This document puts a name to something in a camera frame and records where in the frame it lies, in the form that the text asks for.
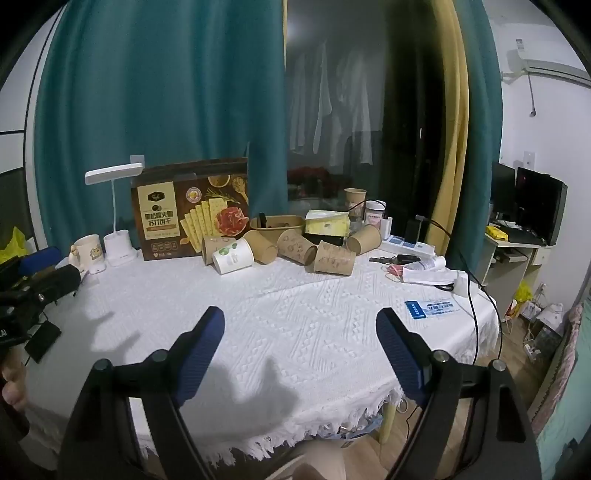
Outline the person's left hand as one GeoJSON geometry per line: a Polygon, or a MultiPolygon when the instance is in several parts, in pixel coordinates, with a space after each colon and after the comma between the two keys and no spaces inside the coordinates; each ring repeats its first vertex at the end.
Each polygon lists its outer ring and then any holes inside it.
{"type": "Polygon", "coordinates": [[[1,364],[1,376],[5,385],[1,389],[3,400],[18,412],[23,412],[27,403],[26,368],[20,350],[11,348],[1,364]]]}

